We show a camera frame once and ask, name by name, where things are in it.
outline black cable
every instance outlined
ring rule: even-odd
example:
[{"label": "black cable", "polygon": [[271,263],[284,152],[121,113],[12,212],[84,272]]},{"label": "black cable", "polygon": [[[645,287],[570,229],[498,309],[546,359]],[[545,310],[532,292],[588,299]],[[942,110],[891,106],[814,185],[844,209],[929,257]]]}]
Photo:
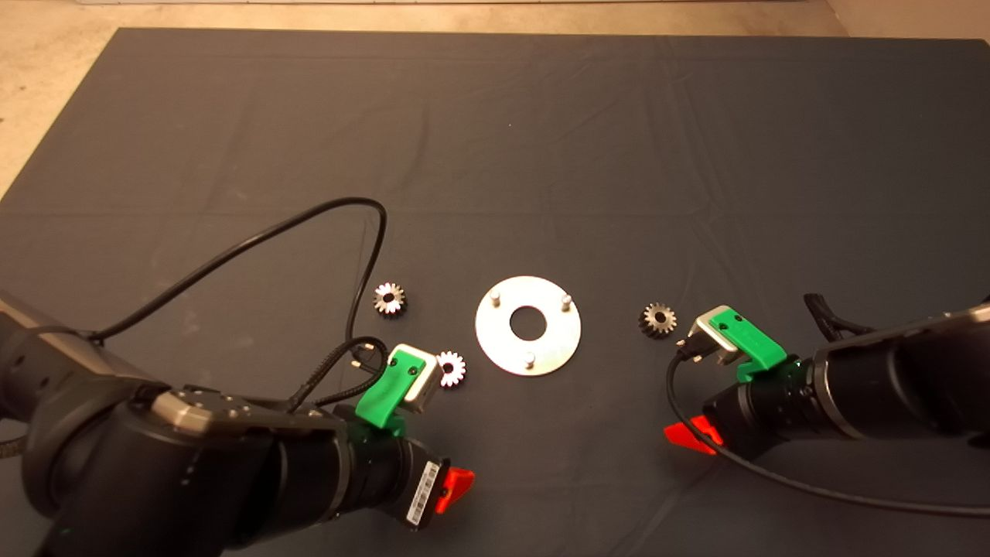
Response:
[{"label": "black cable", "polygon": [[342,197],[340,199],[333,199],[325,203],[320,203],[319,205],[306,209],[305,211],[274,226],[262,230],[249,238],[245,238],[210,261],[206,262],[199,269],[193,271],[179,282],[176,282],[164,292],[155,296],[151,301],[141,306],[130,315],[124,317],[109,327],[90,333],[87,338],[92,342],[102,344],[106,339],[118,335],[137,325],[149,315],[158,311],[162,306],[169,303],[169,301],[174,299],[175,296],[181,294],[206,275],[212,273],[238,255],[308,221],[319,214],[349,205],[364,205],[371,207],[378,212],[378,233],[375,237],[374,246],[371,248],[371,255],[368,257],[367,265],[364,268],[364,273],[361,275],[360,282],[358,283],[357,292],[354,294],[354,300],[350,305],[350,312],[347,315],[345,338],[346,340],[352,339],[354,333],[354,319],[357,316],[357,306],[360,304],[361,298],[364,296],[364,289],[367,287],[368,279],[371,277],[371,271],[374,269],[374,264],[378,259],[378,252],[381,251],[381,244],[385,239],[385,227],[388,218],[385,212],[385,207],[383,207],[381,203],[366,197]]},{"label": "black cable", "polygon": [[820,498],[830,499],[833,501],[849,502],[852,504],[859,504],[863,506],[870,506],[873,508],[882,508],[885,510],[897,510],[900,512],[913,512],[916,514],[935,514],[939,516],[954,516],[954,517],[964,517],[964,518],[990,518],[990,507],[988,506],[965,506],[965,505],[952,505],[952,504],[939,504],[932,502],[919,502],[919,501],[896,501],[888,499],[872,498],[867,496],[860,496],[855,494],[847,494],[843,492],[836,492],[826,488],[820,488],[818,486],[813,486],[811,484],[805,484],[804,482],[799,482],[797,480],[792,480],[786,476],[777,474],[776,472],[771,472],[761,466],[753,464],[749,460],[741,457],[740,455],[734,453],[733,451],[719,445],[713,441],[708,435],[705,435],[697,426],[691,423],[691,420],[687,418],[684,410],[681,408],[680,404],[677,402],[677,396],[674,392],[674,376],[677,372],[677,367],[684,362],[688,356],[680,351],[674,356],[674,359],[670,361],[667,366],[667,401],[670,403],[670,408],[673,410],[674,415],[677,419],[688,428],[694,436],[705,444],[708,448],[712,449],[723,458],[728,459],[733,464],[756,474],[766,480],[797,490],[799,492],[817,496]]},{"label": "black cable", "polygon": [[317,366],[317,369],[313,372],[310,378],[306,380],[306,382],[303,383],[302,386],[300,386],[299,389],[292,394],[292,396],[289,396],[286,401],[286,412],[295,412],[296,409],[302,405],[306,397],[313,392],[313,389],[320,384],[323,378],[327,376],[327,373],[330,372],[330,369],[344,356],[344,354],[347,353],[348,350],[364,345],[372,346],[374,350],[377,350],[382,355],[381,366],[374,371],[374,375],[356,387],[342,390],[336,394],[331,394],[330,396],[320,398],[316,401],[316,405],[323,406],[332,402],[344,400],[345,398],[350,398],[370,389],[372,385],[381,379],[381,375],[385,372],[385,354],[387,349],[385,348],[384,343],[374,337],[352,338],[344,341],[340,346],[330,351],[330,354],[328,354],[326,358],[323,359],[323,362]]},{"label": "black cable", "polygon": [[829,305],[825,302],[825,297],[818,293],[808,293],[804,295],[805,305],[815,319],[815,324],[822,331],[829,342],[836,342],[842,339],[842,331],[848,331],[853,335],[864,335],[872,333],[873,328],[859,325],[838,317]]},{"label": "black cable", "polygon": [[27,435],[21,435],[7,441],[0,441],[0,459],[13,458],[24,453],[28,446]]}]

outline silver gear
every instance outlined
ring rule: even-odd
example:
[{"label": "silver gear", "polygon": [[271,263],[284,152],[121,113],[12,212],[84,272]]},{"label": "silver gear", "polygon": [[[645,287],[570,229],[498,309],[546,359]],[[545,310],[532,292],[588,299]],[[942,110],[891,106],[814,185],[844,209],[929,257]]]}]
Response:
[{"label": "silver gear", "polygon": [[444,374],[440,377],[440,386],[444,389],[453,389],[464,381],[464,373],[467,366],[464,359],[456,352],[440,352],[437,354],[437,365]]},{"label": "silver gear", "polygon": [[648,305],[640,313],[640,329],[649,338],[663,338],[677,328],[677,315],[659,302]]},{"label": "silver gear", "polygon": [[398,317],[406,311],[406,291],[394,282],[386,282],[374,290],[374,308],[382,317]]}]

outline dark metal gear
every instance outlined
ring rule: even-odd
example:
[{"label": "dark metal gear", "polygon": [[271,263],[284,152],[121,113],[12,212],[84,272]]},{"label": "dark metal gear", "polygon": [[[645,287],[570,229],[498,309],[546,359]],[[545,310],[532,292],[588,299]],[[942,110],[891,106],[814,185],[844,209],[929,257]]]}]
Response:
[{"label": "dark metal gear", "polygon": [[677,315],[662,303],[654,302],[640,313],[640,329],[649,338],[663,338],[677,328]]},{"label": "dark metal gear", "polygon": [[374,308],[382,317],[398,317],[408,306],[406,291],[394,282],[386,282],[374,290]]}]

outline metal washer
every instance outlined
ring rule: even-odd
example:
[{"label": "metal washer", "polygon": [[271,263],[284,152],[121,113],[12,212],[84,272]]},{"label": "metal washer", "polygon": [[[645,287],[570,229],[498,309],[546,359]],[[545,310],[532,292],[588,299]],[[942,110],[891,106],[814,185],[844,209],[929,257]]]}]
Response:
[{"label": "metal washer", "polygon": [[[512,332],[512,314],[532,307],[546,320],[537,340]],[[518,376],[542,376],[567,363],[581,340],[581,316],[563,288],[539,277],[512,277],[492,286],[478,304],[474,331],[485,355]]]}]

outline barcode label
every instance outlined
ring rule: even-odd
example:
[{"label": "barcode label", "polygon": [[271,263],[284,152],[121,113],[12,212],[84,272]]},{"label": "barcode label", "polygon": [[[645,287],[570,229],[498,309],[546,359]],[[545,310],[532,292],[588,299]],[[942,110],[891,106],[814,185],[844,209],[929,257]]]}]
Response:
[{"label": "barcode label", "polygon": [[437,481],[439,471],[439,464],[428,462],[423,469],[423,476],[420,476],[420,484],[416,487],[413,504],[409,505],[409,512],[406,513],[406,520],[417,526],[420,525],[420,519],[423,518],[423,511],[427,509],[427,501],[430,499],[430,492],[433,490],[433,484]]}]

